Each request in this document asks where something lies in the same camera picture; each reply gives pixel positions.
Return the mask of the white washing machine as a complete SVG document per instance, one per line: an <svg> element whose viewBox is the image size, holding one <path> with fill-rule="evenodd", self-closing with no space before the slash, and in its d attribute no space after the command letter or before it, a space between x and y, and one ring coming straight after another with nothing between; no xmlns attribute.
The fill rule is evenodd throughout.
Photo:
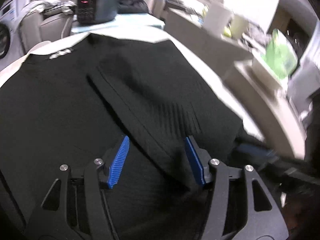
<svg viewBox="0 0 320 240"><path fill-rule="evenodd" d="M17 0L5 0L1 6L1 70L21 57L21 44L14 27Z"/></svg>

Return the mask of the light blue side table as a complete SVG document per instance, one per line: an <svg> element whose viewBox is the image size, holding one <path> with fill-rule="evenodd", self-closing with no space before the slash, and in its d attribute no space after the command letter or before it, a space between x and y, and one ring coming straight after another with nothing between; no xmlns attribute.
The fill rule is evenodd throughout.
<svg viewBox="0 0 320 240"><path fill-rule="evenodd" d="M164 29L165 23L150 15L150 14L118 14L113 20L105 23L81 25L76 16L74 16L74 22L71 27L71 35L84 33L88 31L94 31L109 27L155 27L158 29Z"/></svg>

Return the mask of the grey sofa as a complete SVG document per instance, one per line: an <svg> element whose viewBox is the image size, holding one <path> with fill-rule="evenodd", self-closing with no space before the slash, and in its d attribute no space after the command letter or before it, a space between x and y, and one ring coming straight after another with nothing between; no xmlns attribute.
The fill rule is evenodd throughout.
<svg viewBox="0 0 320 240"><path fill-rule="evenodd" d="M26 53L43 41L70 35L75 0L27 0L19 12L17 31Z"/></svg>

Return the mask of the black knit sweater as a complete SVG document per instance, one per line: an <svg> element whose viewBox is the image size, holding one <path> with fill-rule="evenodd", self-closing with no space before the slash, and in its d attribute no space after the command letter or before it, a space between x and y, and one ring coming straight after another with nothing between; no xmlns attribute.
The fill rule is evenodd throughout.
<svg viewBox="0 0 320 240"><path fill-rule="evenodd" d="M260 145L171 41L91 34L29 55L1 87L2 239L198 239L212 191L194 179L189 136L223 163Z"/></svg>

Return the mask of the green tissue pack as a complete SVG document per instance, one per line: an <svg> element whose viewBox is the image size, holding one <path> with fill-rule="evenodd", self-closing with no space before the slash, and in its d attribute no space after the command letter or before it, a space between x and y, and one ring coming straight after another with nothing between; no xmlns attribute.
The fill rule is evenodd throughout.
<svg viewBox="0 0 320 240"><path fill-rule="evenodd" d="M279 29L273 29L264 60L279 79L288 77L297 67L298 57Z"/></svg>

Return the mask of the dark rice cooker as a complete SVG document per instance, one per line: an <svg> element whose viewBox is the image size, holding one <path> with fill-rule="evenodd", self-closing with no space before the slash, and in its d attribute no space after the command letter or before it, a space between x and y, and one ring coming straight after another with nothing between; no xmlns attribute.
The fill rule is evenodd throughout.
<svg viewBox="0 0 320 240"><path fill-rule="evenodd" d="M76 0L76 16L80 25L110 22L118 11L119 0Z"/></svg>

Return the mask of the plaid bed cover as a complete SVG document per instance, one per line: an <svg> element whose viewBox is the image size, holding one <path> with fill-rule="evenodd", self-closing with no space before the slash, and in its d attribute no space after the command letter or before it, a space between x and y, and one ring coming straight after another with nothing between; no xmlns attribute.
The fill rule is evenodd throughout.
<svg viewBox="0 0 320 240"><path fill-rule="evenodd" d="M260 141L264 141L261 130L258 128L255 121L249 115L249 112L245 110L244 106L240 103L238 99L233 95L233 93L222 83L219 76L198 56L196 56L190 49L181 44L176 38L173 38L166 31L155 28L155 27L139 27L134 31L134 28L129 27L109 27L89 32L84 32L63 38L55 42L44 42L43 45L38 45L38 48L32 49L31 54L35 55L51 55L57 51L65 50L76 45L78 42L83 40L89 33L115 37L119 39L126 40L137 40L150 43L156 43L164 40L171 40L177 49L182 53L185 59L190 63L190 65L199 73L199 75L208 84L215 95L238 117L243 120L244 129L249 134ZM1 87L5 82L12 77L21 67L21 64L29 56L24 55L20 57L1 71Z"/></svg>

